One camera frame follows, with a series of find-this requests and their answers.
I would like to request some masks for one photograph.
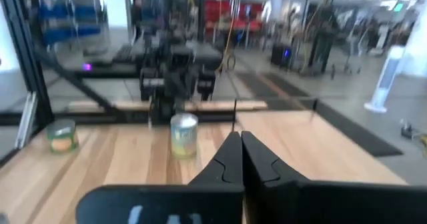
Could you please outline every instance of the black floor mat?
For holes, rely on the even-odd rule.
[[[255,95],[256,99],[265,101],[269,110],[294,111],[302,108],[290,100],[280,99],[278,94],[262,83],[254,73],[236,73],[242,83]],[[302,104],[312,109],[314,101],[301,101]]]
[[[298,89],[274,73],[265,74],[264,76],[289,95],[300,97],[308,96],[306,92]],[[351,121],[322,101],[317,102],[316,112],[329,123],[331,123],[335,128],[339,129],[343,134],[357,143],[361,148],[375,157],[386,157],[403,154],[401,150],[388,144],[375,134],[371,133],[369,130]]]

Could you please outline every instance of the purple light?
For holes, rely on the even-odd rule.
[[[92,64],[89,64],[89,63],[83,64],[83,70],[92,71]]]

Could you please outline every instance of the person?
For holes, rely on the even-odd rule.
[[[131,7],[131,24],[133,27],[133,41],[134,44],[142,35],[141,23],[142,21],[142,0],[133,0]]]

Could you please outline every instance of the can label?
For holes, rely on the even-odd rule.
[[[172,153],[177,157],[191,157],[196,150],[197,128],[171,128]]]

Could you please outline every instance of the can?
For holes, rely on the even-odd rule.
[[[73,120],[62,119],[54,121],[47,127],[47,138],[53,153],[65,153],[79,146]]]
[[[174,156],[189,158],[195,155],[198,122],[191,113],[180,113],[171,118],[171,149]]]

